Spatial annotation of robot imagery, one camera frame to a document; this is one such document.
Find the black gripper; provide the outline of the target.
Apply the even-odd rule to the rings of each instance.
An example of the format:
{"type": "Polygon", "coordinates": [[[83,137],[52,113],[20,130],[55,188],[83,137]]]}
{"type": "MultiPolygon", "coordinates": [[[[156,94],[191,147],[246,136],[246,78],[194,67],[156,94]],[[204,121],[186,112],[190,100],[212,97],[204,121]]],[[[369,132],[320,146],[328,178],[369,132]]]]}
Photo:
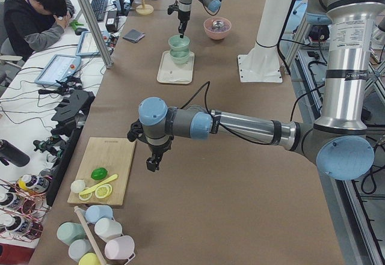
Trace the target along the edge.
{"type": "Polygon", "coordinates": [[[159,170],[159,165],[161,163],[163,154],[171,149],[172,141],[167,141],[162,145],[152,145],[149,144],[151,151],[151,156],[146,160],[147,169],[151,172],[159,170]]]}
{"type": "Polygon", "coordinates": [[[178,19],[179,19],[179,27],[178,32],[180,34],[180,38],[184,38],[184,34],[187,28],[188,21],[190,19],[191,12],[190,11],[178,11],[178,19]]]}

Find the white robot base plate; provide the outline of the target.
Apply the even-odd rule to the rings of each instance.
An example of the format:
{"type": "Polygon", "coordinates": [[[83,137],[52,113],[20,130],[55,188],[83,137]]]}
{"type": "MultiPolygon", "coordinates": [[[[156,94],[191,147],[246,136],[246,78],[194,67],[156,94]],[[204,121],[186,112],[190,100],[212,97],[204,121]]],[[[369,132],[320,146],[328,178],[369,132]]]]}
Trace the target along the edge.
{"type": "Polygon", "coordinates": [[[269,59],[267,56],[238,55],[238,72],[241,82],[282,83],[280,64],[277,57],[269,59]]]}

